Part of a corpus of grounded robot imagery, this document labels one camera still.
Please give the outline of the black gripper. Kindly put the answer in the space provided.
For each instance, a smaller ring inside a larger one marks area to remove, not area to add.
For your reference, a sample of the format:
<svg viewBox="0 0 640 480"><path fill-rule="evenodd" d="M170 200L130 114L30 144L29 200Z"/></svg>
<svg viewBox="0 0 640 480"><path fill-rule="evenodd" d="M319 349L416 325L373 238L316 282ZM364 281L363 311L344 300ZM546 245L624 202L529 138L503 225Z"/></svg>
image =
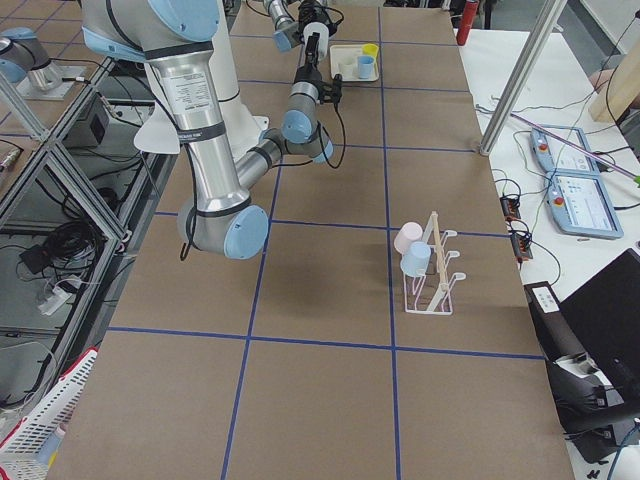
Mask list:
<svg viewBox="0 0 640 480"><path fill-rule="evenodd" d="M322 75L316 66L319 61L319 42L320 34L318 32L314 32L306 38L305 64L296 70L294 77L295 84L306 82L314 86L323 85Z"/></svg>
<svg viewBox="0 0 640 480"><path fill-rule="evenodd" d="M317 0L303 0L298 7L298 22L309 24L319 22L328 24L331 22L328 7Z"/></svg>

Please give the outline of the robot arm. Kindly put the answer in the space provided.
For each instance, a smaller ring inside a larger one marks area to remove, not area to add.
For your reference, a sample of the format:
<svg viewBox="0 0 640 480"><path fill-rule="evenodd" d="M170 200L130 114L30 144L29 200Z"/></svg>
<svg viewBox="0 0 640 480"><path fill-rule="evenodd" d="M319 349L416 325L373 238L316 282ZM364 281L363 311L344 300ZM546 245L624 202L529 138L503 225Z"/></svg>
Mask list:
<svg viewBox="0 0 640 480"><path fill-rule="evenodd" d="M146 70L157 120L169 129L174 153L185 152L193 195L178 215L185 249L248 259L263 249L266 212L251 188L287 155L326 162L333 145L316 115L331 99L318 65L328 52L329 30L301 4L297 16L281 1L264 5L282 51L304 49L282 124L272 128L243 104L219 1L84 1L82 31L92 51L140 63Z"/></svg>
<svg viewBox="0 0 640 480"><path fill-rule="evenodd" d="M272 38L280 52L285 53L299 45L306 45L314 34L318 34L319 57L323 59L327 55L329 38L336 28L331 25L325 1L301 1L297 18L288 11L291 1L263 0L259 4L273 23Z"/></svg>

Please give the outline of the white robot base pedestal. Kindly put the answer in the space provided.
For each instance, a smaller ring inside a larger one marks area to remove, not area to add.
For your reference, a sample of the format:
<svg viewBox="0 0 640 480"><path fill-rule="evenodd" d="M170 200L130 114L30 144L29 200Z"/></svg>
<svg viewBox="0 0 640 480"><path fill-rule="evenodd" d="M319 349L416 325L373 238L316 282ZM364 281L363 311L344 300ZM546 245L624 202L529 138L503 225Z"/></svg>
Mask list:
<svg viewBox="0 0 640 480"><path fill-rule="evenodd" d="M219 21L212 37L214 51L209 68L232 154L238 159L259 142L269 126L269 119L252 115L241 99L223 2L217 0L216 5Z"/></svg>

